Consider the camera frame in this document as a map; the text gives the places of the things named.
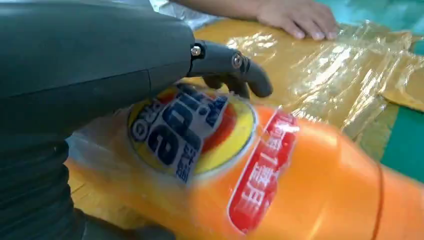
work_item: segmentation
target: plastic bottle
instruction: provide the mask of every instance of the plastic bottle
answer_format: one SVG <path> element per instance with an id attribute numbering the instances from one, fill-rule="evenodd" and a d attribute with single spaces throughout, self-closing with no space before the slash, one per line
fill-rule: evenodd
<path id="1" fill-rule="evenodd" d="M 189 239 L 424 239 L 422 184 L 275 106 L 180 84 L 68 142 L 73 172 Z"/>

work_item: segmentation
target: white cloth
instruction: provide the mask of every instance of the white cloth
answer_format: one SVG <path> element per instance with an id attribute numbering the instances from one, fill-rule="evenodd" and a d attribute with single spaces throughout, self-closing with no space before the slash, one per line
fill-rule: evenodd
<path id="1" fill-rule="evenodd" d="M 197 30 L 207 24 L 214 23 L 221 19 L 221 17 L 198 12 L 180 4 L 169 2 L 168 0 L 149 1 L 155 12 L 179 18 L 185 21 L 193 30 Z"/>

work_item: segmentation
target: yellow plastic sheet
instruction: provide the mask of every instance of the yellow plastic sheet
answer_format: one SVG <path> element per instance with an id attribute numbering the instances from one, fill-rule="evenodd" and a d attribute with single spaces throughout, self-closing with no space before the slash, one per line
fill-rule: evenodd
<path id="1" fill-rule="evenodd" d="M 408 52 L 417 37 L 364 22 L 342 25 L 336 41 L 295 40 L 257 23 L 225 20 L 196 33 L 237 48 L 269 74 L 274 94 L 262 103 L 282 105 L 298 117 L 341 128 L 355 138 L 390 101 L 424 110 L 424 58 Z"/>

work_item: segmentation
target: bottle label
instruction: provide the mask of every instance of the bottle label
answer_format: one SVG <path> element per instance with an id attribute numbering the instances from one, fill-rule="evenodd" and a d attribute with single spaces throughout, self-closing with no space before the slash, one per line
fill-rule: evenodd
<path id="1" fill-rule="evenodd" d="M 259 225 L 277 194 L 278 178 L 290 164 L 298 130 L 296 119 L 279 110 L 265 128 L 227 208 L 230 221 L 241 233 Z"/>
<path id="2" fill-rule="evenodd" d="M 139 158 L 187 184 L 237 158 L 256 127 L 253 108 L 230 95 L 178 84 L 133 106 L 128 135 Z"/>

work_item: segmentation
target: robotic hand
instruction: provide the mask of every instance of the robotic hand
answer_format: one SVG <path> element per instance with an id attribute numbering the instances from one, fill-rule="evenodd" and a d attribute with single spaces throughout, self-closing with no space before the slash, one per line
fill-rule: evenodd
<path id="1" fill-rule="evenodd" d="M 243 97 L 247 86 L 272 93 L 239 51 L 196 41 L 185 23 L 151 9 L 101 0 L 2 0 L 0 9 L 1 239 L 82 234 L 69 231 L 79 223 L 63 162 L 65 139 L 90 120 L 184 77 Z"/>

